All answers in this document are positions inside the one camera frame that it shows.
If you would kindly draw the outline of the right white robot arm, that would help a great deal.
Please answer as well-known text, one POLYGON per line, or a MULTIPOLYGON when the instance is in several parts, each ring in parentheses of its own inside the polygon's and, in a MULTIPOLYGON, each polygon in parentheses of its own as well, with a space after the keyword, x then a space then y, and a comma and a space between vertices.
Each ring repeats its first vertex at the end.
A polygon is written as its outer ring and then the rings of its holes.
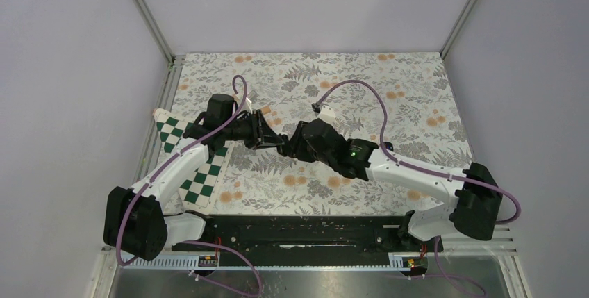
POLYGON ((399 225, 399 244, 415 251, 439 235, 461 233, 489 241, 502 196, 485 166, 436 167, 394 154, 369 140, 345 139, 330 124, 300 122, 292 137, 282 136, 278 152, 299 161, 321 162, 347 179, 392 183, 440 201, 428 210, 410 210, 399 225))

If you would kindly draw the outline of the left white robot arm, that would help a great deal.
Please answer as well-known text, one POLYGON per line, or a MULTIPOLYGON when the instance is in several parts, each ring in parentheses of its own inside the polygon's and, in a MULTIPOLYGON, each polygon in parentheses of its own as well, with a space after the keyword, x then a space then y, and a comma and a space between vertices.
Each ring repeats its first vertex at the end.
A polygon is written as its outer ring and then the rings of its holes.
POLYGON ((250 113, 232 96, 214 94, 163 163, 131 187, 111 190, 103 241, 144 260, 153 260, 163 249, 187 240, 200 250, 212 247, 216 233, 204 218, 190 213, 164 215, 163 208, 189 175, 227 141, 266 149, 284 145, 286 138, 272 130, 260 110, 250 113))

